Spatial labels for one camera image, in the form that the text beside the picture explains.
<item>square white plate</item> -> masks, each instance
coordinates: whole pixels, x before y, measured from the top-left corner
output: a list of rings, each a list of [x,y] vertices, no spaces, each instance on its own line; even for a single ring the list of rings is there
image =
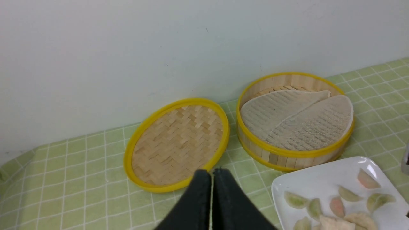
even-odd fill
[[[375,178],[381,187],[379,189],[363,187],[357,179],[360,169]],[[357,156],[277,177],[271,185],[271,192],[283,230],[292,230],[297,220],[304,216],[309,217],[305,208],[294,209],[288,206],[284,199],[285,191],[296,193],[308,199],[320,198],[323,214],[335,217],[329,203],[333,197],[339,195],[338,185],[364,197],[362,201],[354,203],[342,200],[346,215],[353,212],[369,213],[366,209],[367,198],[374,192],[387,193],[393,195],[396,202],[385,204],[373,213],[372,218],[377,223],[379,230],[409,229],[409,218],[406,217],[409,211],[408,203],[373,161],[366,157]],[[312,226],[318,224],[314,219],[310,218],[310,220]]]

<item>woven bamboo lid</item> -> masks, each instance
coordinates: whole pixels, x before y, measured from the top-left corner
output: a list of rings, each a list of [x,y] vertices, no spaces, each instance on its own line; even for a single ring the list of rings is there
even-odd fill
[[[136,130],[125,151],[128,177],[151,192],[189,184],[196,169],[210,170],[225,151],[229,123],[223,109],[201,98],[174,102]]]

